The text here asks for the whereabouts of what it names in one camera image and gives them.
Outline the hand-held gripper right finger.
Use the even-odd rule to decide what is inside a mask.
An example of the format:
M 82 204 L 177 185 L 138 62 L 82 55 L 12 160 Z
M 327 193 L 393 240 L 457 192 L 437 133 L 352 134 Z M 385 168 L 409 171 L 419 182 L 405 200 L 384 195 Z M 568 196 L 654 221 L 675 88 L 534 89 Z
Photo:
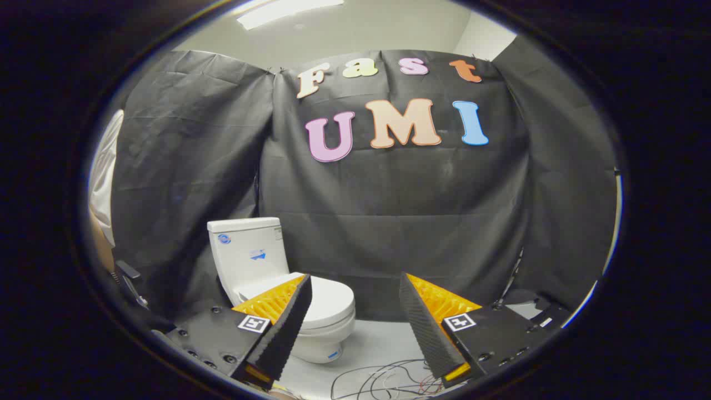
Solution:
M 432 374 L 449 388 L 510 367 L 550 331 L 506 306 L 480 306 L 409 273 L 399 301 Z

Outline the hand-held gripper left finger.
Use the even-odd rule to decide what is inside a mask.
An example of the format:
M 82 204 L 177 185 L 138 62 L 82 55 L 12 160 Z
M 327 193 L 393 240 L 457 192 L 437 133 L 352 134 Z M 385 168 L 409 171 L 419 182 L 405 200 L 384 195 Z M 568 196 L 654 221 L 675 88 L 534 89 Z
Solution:
M 280 379 L 312 302 L 300 275 L 236 307 L 214 306 L 177 324 L 164 342 L 189 362 L 260 391 Z

